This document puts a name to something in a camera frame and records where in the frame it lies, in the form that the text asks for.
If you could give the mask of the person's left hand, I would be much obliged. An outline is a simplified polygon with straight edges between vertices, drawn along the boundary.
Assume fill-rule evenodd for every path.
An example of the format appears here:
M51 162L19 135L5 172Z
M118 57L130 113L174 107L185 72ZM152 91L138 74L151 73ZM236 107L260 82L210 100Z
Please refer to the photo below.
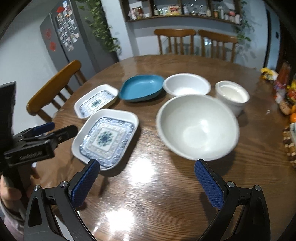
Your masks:
M31 168L31 185L27 189L27 197L30 198L33 188L36 185L36 181L40 178L39 174L37 173L36 168ZM1 200L4 206L11 211L16 211L16 204L21 199L22 194L20 190L9 187L6 184L4 176L1 175Z

